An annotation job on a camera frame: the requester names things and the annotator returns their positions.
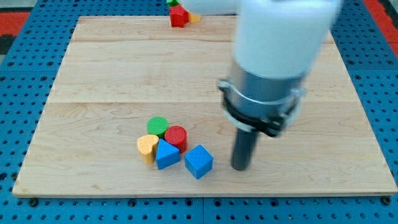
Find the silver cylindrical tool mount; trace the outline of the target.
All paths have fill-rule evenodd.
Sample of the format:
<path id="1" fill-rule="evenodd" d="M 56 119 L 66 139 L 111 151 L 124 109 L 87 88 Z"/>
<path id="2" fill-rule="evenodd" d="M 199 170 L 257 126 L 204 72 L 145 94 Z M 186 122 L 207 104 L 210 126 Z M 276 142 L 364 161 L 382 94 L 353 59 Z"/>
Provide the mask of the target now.
<path id="1" fill-rule="evenodd" d="M 298 118 L 306 89 L 305 74 L 297 77 L 262 77 L 236 61 L 228 77 L 219 81 L 225 116 L 240 130 L 276 137 Z"/>

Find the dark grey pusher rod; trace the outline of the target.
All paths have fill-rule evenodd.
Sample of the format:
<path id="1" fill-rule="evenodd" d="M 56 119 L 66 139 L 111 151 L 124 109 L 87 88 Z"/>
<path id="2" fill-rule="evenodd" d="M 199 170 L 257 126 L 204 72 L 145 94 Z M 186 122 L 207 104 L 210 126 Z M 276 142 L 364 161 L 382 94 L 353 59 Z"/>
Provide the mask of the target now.
<path id="1" fill-rule="evenodd" d="M 235 170 L 246 170 L 257 143 L 259 133 L 257 131 L 243 131 L 238 129 L 234 140 L 231 156 L 231 166 Z"/>

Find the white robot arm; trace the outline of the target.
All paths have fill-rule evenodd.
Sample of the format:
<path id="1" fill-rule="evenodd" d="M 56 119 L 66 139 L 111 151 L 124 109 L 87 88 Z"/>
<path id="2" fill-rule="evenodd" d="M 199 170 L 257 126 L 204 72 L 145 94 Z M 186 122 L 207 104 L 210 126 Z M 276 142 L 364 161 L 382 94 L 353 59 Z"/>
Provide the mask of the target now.
<path id="1" fill-rule="evenodd" d="M 236 126 L 231 157 L 249 167 L 259 133 L 278 136 L 300 113 L 302 85 L 341 10 L 341 1 L 183 0 L 200 15 L 238 17 L 228 76 L 219 81 L 223 111 Z"/>

